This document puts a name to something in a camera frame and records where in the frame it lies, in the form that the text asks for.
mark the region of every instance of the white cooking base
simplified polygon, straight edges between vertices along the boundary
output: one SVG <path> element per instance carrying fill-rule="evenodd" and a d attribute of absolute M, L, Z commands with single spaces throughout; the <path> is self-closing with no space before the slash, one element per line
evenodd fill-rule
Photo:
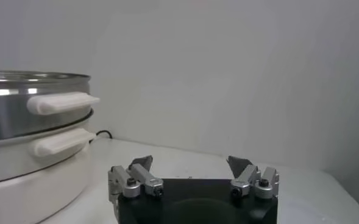
<path fill-rule="evenodd" d="M 88 146 L 47 169 L 0 182 L 0 224 L 37 223 L 76 198 L 90 177 Z"/>
<path fill-rule="evenodd" d="M 162 178 L 232 178 L 225 158 L 166 147 L 98 139 L 91 144 L 93 176 L 90 185 L 69 206 L 42 224 L 117 223 L 108 201 L 107 171 L 126 167 L 136 157 L 152 155 L 151 172 Z M 255 163 L 264 170 L 265 165 Z M 359 223 L 359 205 L 322 172 L 276 167 L 280 173 L 279 223 Z"/>

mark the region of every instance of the white tabletop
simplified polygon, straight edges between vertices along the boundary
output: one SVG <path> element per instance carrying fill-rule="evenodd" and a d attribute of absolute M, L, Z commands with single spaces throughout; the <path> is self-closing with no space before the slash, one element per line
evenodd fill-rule
<path fill-rule="evenodd" d="M 90 184 L 42 224 L 116 224 L 108 201 L 107 171 L 113 165 L 126 167 L 134 158 L 147 155 L 154 158 L 151 172 L 157 177 L 233 178 L 226 159 L 220 156 L 101 138 L 91 144 Z M 265 168 L 264 164 L 254 164 Z M 279 223 L 359 223 L 358 203 L 330 175 L 274 167 L 280 173 Z"/>

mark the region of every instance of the white plastic handle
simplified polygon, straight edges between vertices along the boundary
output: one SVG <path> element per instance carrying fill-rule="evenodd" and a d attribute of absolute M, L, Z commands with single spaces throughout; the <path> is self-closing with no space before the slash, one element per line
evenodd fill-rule
<path fill-rule="evenodd" d="M 95 134 L 83 128 L 77 128 L 34 141 L 32 153 L 37 157 L 55 155 L 79 144 L 85 144 L 93 138 Z"/>
<path fill-rule="evenodd" d="M 27 109 L 33 114 L 50 115 L 71 111 L 98 103 L 97 97 L 82 92 L 33 96 L 27 101 Z"/>

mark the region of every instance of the metal rim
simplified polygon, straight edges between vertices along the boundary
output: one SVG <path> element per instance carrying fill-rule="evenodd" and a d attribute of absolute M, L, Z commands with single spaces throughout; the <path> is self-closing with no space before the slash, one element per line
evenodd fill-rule
<path fill-rule="evenodd" d="M 89 79 L 88 75 L 73 73 L 0 70 L 0 83 L 74 83 Z"/>

